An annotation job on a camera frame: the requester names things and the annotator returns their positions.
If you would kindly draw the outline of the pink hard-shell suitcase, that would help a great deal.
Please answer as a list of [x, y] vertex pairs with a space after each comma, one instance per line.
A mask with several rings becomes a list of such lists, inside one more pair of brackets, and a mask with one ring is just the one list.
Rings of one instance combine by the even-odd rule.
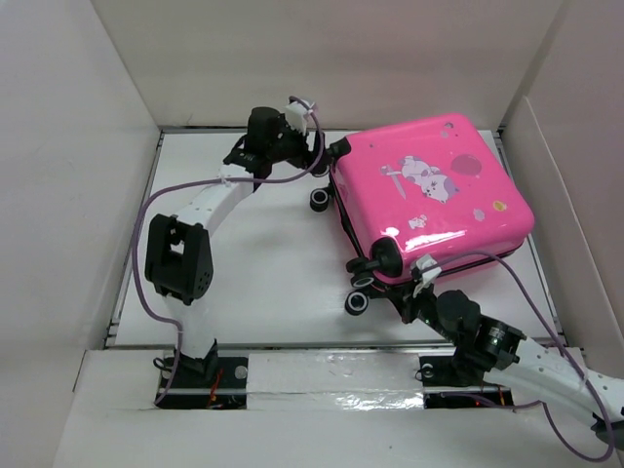
[[445, 114], [352, 133], [327, 154], [329, 184], [310, 194], [315, 212], [337, 209], [356, 256], [344, 302], [360, 315], [373, 298], [399, 305], [423, 285], [427, 260], [440, 276], [507, 256], [534, 215], [471, 121]]

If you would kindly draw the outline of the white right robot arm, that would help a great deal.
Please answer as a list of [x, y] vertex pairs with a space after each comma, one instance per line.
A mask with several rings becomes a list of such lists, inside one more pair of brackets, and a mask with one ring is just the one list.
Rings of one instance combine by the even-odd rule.
[[623, 380], [582, 367], [561, 350], [549, 350], [520, 330], [481, 313], [459, 290], [440, 295], [431, 287], [403, 297], [400, 315], [418, 320], [454, 346], [440, 364], [425, 363], [420, 375], [438, 386], [508, 387], [566, 410], [596, 437], [623, 449]]

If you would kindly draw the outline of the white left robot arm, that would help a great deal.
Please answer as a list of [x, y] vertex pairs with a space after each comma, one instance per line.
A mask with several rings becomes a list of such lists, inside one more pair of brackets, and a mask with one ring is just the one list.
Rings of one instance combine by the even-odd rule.
[[218, 175], [185, 207], [150, 220], [144, 275], [175, 321], [175, 359], [196, 386], [211, 384], [217, 373], [217, 343], [205, 301], [215, 271], [211, 237], [239, 203], [269, 181], [274, 165], [288, 162], [302, 176], [325, 171], [323, 132], [307, 140], [315, 118], [314, 103], [297, 97], [282, 110], [254, 108]]

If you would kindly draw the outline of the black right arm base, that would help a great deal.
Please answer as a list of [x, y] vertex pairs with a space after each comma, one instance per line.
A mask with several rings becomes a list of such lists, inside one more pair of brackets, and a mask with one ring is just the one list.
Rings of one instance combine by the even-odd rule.
[[424, 407], [428, 410], [487, 409], [514, 405], [509, 389], [458, 373], [451, 365], [451, 356], [420, 357], [414, 378], [422, 384]]

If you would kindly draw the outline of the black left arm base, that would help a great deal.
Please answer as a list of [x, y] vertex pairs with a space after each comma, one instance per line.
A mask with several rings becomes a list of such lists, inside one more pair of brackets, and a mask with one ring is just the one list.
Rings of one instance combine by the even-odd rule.
[[205, 378], [179, 366], [168, 392], [174, 357], [155, 358], [160, 382], [155, 399], [162, 410], [244, 410], [247, 407], [249, 359], [219, 357], [212, 377]]

